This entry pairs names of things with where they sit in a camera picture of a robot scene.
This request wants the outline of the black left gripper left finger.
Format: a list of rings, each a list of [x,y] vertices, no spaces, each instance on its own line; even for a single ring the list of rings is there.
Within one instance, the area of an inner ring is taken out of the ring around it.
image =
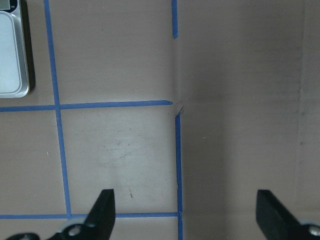
[[[108,240],[116,220],[115,194],[104,189],[82,223],[66,226],[50,237],[51,240]]]

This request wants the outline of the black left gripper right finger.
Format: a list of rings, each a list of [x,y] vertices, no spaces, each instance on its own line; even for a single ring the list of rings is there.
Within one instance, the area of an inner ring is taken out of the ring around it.
[[[318,240],[320,226],[301,223],[268,189],[256,195],[256,222],[267,240]]]

